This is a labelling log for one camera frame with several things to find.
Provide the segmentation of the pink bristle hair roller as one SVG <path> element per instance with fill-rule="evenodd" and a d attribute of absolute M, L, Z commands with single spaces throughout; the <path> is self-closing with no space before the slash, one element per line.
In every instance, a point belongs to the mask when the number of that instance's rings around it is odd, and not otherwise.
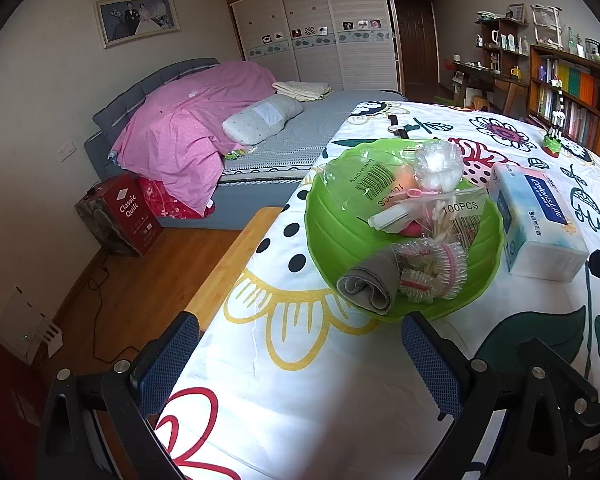
<path fill-rule="evenodd" d="M 413 238 L 393 251 L 400 269 L 399 292 L 412 304 L 452 300 L 467 281 L 467 255 L 459 242 Z"/>

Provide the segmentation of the pink foam hair roller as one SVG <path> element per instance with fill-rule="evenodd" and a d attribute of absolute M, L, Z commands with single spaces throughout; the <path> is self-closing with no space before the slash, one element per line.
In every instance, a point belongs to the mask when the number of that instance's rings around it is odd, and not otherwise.
<path fill-rule="evenodd" d="M 420 237 L 422 236 L 422 226 L 418 222 L 412 221 L 399 234 L 405 237 Z"/>

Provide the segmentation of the green leaf plastic bowl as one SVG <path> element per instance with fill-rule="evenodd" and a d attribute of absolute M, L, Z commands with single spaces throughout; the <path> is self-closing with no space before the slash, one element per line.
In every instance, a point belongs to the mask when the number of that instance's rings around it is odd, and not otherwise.
<path fill-rule="evenodd" d="M 344 139 L 329 142 L 324 164 L 348 151 L 377 150 L 402 158 L 421 148 L 430 139 Z M 316 176 L 306 198 L 304 213 L 306 244 L 315 266 L 330 288 L 344 272 L 363 259 L 379 252 L 403 237 L 378 232 L 364 221 L 337 208 L 324 187 L 321 176 Z M 385 315 L 372 313 L 373 318 L 386 322 L 398 322 L 412 311 L 422 311 L 426 318 L 436 320 L 464 308 L 477 300 L 490 286 L 498 272 L 504 247 L 503 221 L 493 200 L 484 206 L 477 237 L 468 250 L 468 280 L 462 291 L 452 300 L 437 299 L 432 304 L 411 304 L 404 295 L 396 297 L 394 305 Z"/>

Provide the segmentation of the bag of cotton balls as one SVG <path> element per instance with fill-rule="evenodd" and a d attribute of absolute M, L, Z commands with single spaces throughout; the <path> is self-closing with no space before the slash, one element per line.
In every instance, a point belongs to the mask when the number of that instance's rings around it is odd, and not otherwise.
<path fill-rule="evenodd" d="M 449 193 L 463 177 L 460 148 L 453 142 L 432 140 L 416 151 L 414 176 L 423 191 Z"/>

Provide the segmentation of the cotton swab plastic bag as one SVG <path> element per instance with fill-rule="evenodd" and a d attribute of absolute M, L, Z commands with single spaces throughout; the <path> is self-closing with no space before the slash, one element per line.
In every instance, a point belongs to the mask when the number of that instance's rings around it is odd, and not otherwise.
<path fill-rule="evenodd" d="M 424 235 L 445 243 L 460 243 L 468 250 L 480 229 L 486 206 L 483 188 L 465 188 L 429 197 L 422 205 Z"/>

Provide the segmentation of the orange makeup sponge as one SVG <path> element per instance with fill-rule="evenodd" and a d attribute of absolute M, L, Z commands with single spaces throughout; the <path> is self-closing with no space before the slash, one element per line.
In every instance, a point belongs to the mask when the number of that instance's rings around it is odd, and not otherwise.
<path fill-rule="evenodd" d="M 396 170 L 391 191 L 393 193 L 408 192 L 412 188 L 418 188 L 417 180 L 411 166 L 404 165 Z"/>

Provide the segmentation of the tissue pack blue label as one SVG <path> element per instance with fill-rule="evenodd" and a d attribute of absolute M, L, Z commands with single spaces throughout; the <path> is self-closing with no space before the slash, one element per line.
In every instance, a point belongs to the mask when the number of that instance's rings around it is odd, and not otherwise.
<path fill-rule="evenodd" d="M 588 258 L 588 248 L 547 174 L 495 164 L 489 196 L 503 220 L 510 274 L 566 283 L 576 277 Z"/>

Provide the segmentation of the floral white tablecloth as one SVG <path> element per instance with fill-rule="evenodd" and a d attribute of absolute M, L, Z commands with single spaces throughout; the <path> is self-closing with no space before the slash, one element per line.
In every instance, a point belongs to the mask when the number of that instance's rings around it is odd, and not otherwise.
<path fill-rule="evenodd" d="M 545 172 L 590 249 L 600 249 L 600 158 L 539 128 L 442 105 L 366 101 L 326 145 L 239 273 L 176 382 L 156 434 L 189 479 L 411 479 L 446 422 L 401 342 L 404 307 L 372 315 L 334 281 L 354 263 L 317 210 L 318 170 L 362 144 L 439 138 L 467 180 L 498 162 Z"/>

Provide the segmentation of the zebra giraffe toy figure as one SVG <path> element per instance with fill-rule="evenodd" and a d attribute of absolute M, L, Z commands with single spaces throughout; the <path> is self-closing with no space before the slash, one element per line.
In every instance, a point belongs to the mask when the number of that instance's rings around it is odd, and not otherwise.
<path fill-rule="evenodd" d="M 550 157 L 558 158 L 562 150 L 562 129 L 565 125 L 565 99 L 562 92 L 562 81 L 560 79 L 552 79 L 550 86 L 554 90 L 557 101 L 556 107 L 550 115 L 550 128 L 545 131 L 542 149 Z"/>

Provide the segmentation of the white floor device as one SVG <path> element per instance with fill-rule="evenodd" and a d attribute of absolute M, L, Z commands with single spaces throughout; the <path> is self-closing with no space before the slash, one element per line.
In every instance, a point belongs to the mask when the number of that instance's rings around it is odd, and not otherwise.
<path fill-rule="evenodd" d="M 64 345 L 64 334 L 15 287 L 0 311 L 0 343 L 20 361 L 31 365 L 42 346 L 48 356 L 57 353 Z"/>

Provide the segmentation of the red quilt box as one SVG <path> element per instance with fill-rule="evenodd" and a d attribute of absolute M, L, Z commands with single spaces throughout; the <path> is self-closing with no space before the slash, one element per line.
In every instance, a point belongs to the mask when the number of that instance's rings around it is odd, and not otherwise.
<path fill-rule="evenodd" d="M 126 172 L 93 186 L 74 209 L 111 255 L 144 256 L 162 231 L 142 190 Z"/>

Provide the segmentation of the wooden bookshelf with books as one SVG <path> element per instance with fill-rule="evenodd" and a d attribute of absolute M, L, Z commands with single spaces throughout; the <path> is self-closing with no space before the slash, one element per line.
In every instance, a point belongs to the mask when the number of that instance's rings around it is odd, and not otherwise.
<path fill-rule="evenodd" d="M 558 110 L 565 115 L 562 151 L 585 162 L 600 158 L 600 63 L 533 46 L 528 113 L 549 127 Z"/>

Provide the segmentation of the wooden side desk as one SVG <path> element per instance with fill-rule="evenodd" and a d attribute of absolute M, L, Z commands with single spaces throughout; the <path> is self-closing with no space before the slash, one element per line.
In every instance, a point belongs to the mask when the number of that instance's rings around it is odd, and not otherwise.
<path fill-rule="evenodd" d="M 523 81 L 492 74 L 488 70 L 480 70 L 478 67 L 462 62 L 446 60 L 445 66 L 455 75 L 460 75 L 460 81 L 457 83 L 460 88 L 454 92 L 453 99 L 453 103 L 457 107 L 464 106 L 468 88 L 478 89 L 484 98 L 489 91 L 500 90 L 503 92 L 505 94 L 503 105 L 497 106 L 491 103 L 491 106 L 494 110 L 507 116 L 510 115 L 517 98 L 521 98 L 524 103 L 527 102 L 529 86 Z"/>

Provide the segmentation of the pink duvet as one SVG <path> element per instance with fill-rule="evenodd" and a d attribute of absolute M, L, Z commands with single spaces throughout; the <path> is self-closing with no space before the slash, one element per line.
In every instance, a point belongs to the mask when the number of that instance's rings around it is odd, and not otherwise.
<path fill-rule="evenodd" d="M 272 96 L 274 81 L 267 68 L 234 61 L 169 82 L 134 113 L 111 154 L 122 168 L 162 183 L 203 214 L 222 176 L 223 156 L 240 147 L 222 123 Z"/>

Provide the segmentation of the small wooden shelf unit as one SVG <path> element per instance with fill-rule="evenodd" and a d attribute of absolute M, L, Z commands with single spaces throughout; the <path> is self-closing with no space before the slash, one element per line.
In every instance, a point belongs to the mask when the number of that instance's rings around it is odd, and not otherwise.
<path fill-rule="evenodd" d="M 483 54 L 483 65 L 493 75 L 521 80 L 528 62 L 528 48 L 524 46 L 524 32 L 528 24 L 513 18 L 490 18 L 479 15 L 480 26 L 477 48 Z"/>

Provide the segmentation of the grey bed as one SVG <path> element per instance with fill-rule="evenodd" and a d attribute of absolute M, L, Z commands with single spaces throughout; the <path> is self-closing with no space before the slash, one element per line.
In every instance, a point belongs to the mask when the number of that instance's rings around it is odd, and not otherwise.
<path fill-rule="evenodd" d="M 119 94 L 93 116 L 99 130 L 84 142 L 84 150 L 100 180 L 122 169 L 109 158 L 114 141 L 151 92 L 185 76 L 198 75 L 218 64 L 215 58 L 191 58 L 173 63 Z M 326 156 L 326 145 L 355 105 L 362 102 L 404 101 L 394 90 L 336 91 L 306 103 L 283 130 L 256 149 L 225 163 L 213 195 L 214 211 L 202 219 L 180 219 L 161 208 L 156 216 L 165 228 L 241 230 L 263 207 L 284 206 L 314 162 Z"/>

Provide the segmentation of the white dotted pillow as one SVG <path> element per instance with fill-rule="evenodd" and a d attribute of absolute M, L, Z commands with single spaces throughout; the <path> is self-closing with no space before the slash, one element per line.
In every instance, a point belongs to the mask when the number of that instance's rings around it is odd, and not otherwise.
<path fill-rule="evenodd" d="M 225 119 L 222 128 L 236 143 L 251 146 L 275 136 L 302 112 L 299 101 L 274 94 Z"/>

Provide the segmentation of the folded cream blanket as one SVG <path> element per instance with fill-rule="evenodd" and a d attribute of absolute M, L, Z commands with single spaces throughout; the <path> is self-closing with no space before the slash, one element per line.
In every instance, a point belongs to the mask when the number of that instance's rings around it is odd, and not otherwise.
<path fill-rule="evenodd" d="M 326 82 L 275 81 L 272 87 L 277 94 L 299 102 L 319 101 L 332 93 Z"/>

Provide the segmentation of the dark wooden door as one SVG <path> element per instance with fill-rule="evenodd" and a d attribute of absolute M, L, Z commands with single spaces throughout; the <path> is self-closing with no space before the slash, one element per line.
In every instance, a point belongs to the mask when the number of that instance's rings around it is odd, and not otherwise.
<path fill-rule="evenodd" d="M 403 94 L 410 101 L 434 102 L 438 91 L 435 1 L 393 0 L 400 36 Z"/>

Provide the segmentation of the framed wedding photo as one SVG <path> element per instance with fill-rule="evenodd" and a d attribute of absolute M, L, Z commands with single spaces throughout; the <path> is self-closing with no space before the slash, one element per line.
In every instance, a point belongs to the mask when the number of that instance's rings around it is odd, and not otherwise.
<path fill-rule="evenodd" d="M 181 30 L 173 0 L 99 0 L 94 11 L 105 49 Z"/>

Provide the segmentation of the white sliding wardrobe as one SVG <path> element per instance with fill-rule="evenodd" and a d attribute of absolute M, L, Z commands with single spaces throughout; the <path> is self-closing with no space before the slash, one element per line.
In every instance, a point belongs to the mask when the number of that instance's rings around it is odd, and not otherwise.
<path fill-rule="evenodd" d="M 281 81 L 401 88 L 392 0 L 226 0 L 245 60 Z"/>

